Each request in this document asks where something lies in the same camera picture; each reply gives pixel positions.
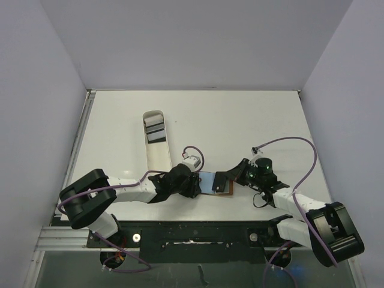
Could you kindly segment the brown leather card holder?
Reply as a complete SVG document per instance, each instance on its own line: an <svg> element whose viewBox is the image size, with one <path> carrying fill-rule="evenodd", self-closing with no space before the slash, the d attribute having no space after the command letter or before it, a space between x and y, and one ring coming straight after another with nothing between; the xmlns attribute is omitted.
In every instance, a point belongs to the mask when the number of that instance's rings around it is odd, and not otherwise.
<svg viewBox="0 0 384 288"><path fill-rule="evenodd" d="M214 172L200 172L199 173L199 187L201 194L211 196L232 196L233 195L233 182L229 180L229 190L226 193L214 193L212 185L214 181Z"/></svg>

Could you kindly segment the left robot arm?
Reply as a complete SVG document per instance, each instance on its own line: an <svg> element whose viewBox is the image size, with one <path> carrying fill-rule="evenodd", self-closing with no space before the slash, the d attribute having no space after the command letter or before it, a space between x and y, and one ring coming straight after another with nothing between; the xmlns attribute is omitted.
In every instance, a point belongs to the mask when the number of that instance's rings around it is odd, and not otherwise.
<svg viewBox="0 0 384 288"><path fill-rule="evenodd" d="M199 172L181 163L168 172L150 170L140 180L108 177L94 169L59 194L58 210L66 215L72 229L88 228L106 245L121 242L122 231L106 209L113 202L160 203L173 194L195 198L201 193Z"/></svg>

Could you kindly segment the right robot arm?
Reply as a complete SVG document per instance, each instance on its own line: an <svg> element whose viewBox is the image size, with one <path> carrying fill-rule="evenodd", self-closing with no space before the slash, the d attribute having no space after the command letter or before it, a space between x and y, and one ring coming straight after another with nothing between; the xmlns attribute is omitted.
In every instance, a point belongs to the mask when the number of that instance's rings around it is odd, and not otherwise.
<svg viewBox="0 0 384 288"><path fill-rule="evenodd" d="M270 243L293 241L310 248L325 267L353 258L365 246L346 207L340 202L325 203L299 194L278 180L269 158L243 159L223 173L225 178L261 193L267 205L288 213L267 230Z"/></svg>

